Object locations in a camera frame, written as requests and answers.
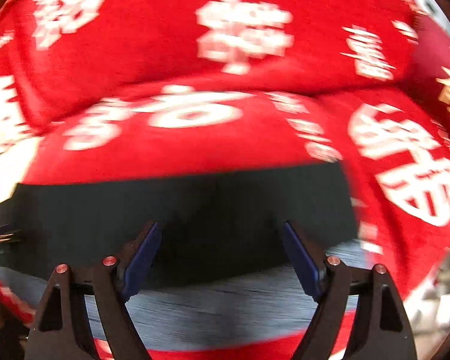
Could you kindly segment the blue grey patterned pants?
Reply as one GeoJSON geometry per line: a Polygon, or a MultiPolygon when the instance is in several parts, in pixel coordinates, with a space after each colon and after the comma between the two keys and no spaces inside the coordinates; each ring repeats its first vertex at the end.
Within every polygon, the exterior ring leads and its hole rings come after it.
{"type": "Polygon", "coordinates": [[[161,242],[127,310],[149,350],[200,351],[305,330],[316,304],[281,240],[161,242]]]}

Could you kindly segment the cream orange blanket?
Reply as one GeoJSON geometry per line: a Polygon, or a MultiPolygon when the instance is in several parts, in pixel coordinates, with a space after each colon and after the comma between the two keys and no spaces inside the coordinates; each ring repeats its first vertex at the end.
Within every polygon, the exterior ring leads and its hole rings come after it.
{"type": "Polygon", "coordinates": [[[0,203],[10,198],[16,184],[23,181],[41,141],[41,137],[30,137],[0,154],[0,203]]]}

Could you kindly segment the black pants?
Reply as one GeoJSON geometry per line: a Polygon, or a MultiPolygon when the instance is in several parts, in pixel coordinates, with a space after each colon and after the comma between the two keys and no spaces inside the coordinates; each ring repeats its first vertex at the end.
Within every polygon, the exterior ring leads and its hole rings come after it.
{"type": "Polygon", "coordinates": [[[357,236],[340,164],[20,184],[0,203],[0,226],[18,233],[1,264],[46,278],[59,263],[96,263],[155,222],[162,241],[146,287],[205,283],[284,264],[280,229],[289,220],[325,249],[357,236]]]}

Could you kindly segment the red bedspread white characters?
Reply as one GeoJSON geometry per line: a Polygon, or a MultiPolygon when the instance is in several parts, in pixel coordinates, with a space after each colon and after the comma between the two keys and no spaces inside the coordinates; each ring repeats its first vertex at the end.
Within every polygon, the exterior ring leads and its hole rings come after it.
{"type": "MultiPolygon", "coordinates": [[[[357,236],[311,241],[384,265],[417,358],[450,359],[450,36],[417,0],[0,0],[0,154],[30,137],[16,187],[340,164],[357,236]]],[[[82,268],[5,267],[17,239],[0,226],[0,359],[26,359],[55,268],[82,268]]],[[[294,359],[309,325],[142,342],[150,359],[294,359]]]]}

